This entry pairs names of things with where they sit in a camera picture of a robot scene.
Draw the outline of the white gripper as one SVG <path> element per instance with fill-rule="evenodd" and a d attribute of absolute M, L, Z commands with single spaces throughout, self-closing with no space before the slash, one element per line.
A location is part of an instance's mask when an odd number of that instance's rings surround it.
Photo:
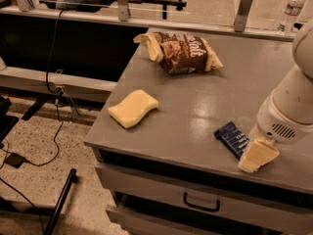
<path fill-rule="evenodd" d="M 256 115 L 255 125 L 248 135 L 248 138 L 253 141 L 247 145 L 238 168 L 252 173 L 280 155 L 280 151 L 275 146 L 265 141 L 293 144 L 312 132 L 311 124 L 298 123 L 286 117 L 277 108 L 273 96 L 270 95 Z"/>

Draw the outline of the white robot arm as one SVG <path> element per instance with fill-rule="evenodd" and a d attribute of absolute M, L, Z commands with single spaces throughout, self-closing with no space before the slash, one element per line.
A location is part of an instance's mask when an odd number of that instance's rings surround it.
<path fill-rule="evenodd" d="M 294 66 L 260 106 L 249 142 L 238 163 L 255 172 L 274 161 L 279 144 L 294 144 L 313 127 L 313 20 L 296 34 L 292 43 Z"/>

